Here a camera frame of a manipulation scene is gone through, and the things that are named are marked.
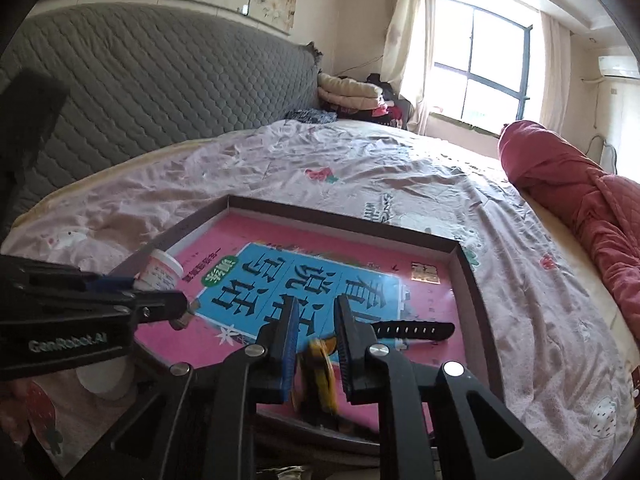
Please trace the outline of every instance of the air conditioner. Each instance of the air conditioner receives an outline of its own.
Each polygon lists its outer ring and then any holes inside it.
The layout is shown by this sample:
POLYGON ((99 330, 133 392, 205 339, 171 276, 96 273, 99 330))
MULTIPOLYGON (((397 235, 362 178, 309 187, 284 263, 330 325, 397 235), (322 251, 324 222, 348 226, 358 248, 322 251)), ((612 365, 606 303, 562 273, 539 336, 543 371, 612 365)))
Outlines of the air conditioner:
POLYGON ((598 64, 602 76, 640 79, 638 61, 633 56, 600 56, 598 64))

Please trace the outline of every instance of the sheer curtain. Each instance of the sheer curtain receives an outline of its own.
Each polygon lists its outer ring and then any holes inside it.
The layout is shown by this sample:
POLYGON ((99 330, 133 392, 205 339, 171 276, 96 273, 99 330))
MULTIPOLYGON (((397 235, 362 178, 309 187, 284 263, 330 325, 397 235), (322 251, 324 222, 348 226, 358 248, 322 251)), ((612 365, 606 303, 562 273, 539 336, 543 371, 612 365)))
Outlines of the sheer curtain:
POLYGON ((540 12, 545 40, 545 89, 540 124, 560 134, 571 81, 571 39, 569 29, 545 12, 540 12))
POLYGON ((382 80, 415 106, 408 127, 419 135, 426 134, 429 116, 426 85, 433 68, 436 1, 398 0, 380 70, 382 80))

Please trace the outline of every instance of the bed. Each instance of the bed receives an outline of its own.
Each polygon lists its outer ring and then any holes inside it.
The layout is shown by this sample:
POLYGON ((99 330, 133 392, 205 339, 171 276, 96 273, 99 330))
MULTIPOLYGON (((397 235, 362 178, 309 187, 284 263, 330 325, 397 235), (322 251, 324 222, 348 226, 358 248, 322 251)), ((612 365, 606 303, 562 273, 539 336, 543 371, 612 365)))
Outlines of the bed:
MULTIPOLYGON (((36 16, 0 60, 0 88, 24 66, 68 83, 71 98, 3 253, 108 272, 226 194, 455 238, 487 305, 508 408, 579 480, 603 478, 625 448, 638 347, 576 240, 497 160, 376 124, 283 120, 315 104, 317 53, 186 10, 36 16)), ((38 383, 55 397, 62 472, 130 402, 71 396, 73 373, 38 383)))

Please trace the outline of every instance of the window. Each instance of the window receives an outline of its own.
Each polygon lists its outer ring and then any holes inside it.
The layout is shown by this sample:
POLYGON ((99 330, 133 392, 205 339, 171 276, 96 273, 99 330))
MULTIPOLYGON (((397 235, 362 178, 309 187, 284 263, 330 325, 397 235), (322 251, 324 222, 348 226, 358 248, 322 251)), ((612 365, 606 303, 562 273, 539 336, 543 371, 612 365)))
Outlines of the window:
POLYGON ((433 111, 494 133, 521 119, 531 29, 471 4, 438 0, 433 111))

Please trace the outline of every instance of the window sill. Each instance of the window sill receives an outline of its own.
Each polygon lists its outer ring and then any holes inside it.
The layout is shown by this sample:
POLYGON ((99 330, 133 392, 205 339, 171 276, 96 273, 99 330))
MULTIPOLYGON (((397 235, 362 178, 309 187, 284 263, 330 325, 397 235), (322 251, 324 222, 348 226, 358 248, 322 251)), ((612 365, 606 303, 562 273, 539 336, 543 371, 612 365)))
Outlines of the window sill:
POLYGON ((456 126, 458 126, 460 128, 464 128, 465 130, 470 130, 470 131, 476 132, 478 134, 487 135, 489 137, 494 137, 495 139, 500 139, 500 135, 499 134, 494 134, 493 132, 490 132, 489 130, 485 130, 484 128, 480 128, 480 126, 473 126, 472 124, 465 123, 464 121, 461 121, 460 119, 454 119, 453 117, 449 117, 449 116, 446 116, 446 115, 443 115, 443 114, 439 114, 437 112, 431 112, 430 115, 436 117, 437 119, 439 119, 441 121, 445 121, 446 123, 455 124, 456 126))

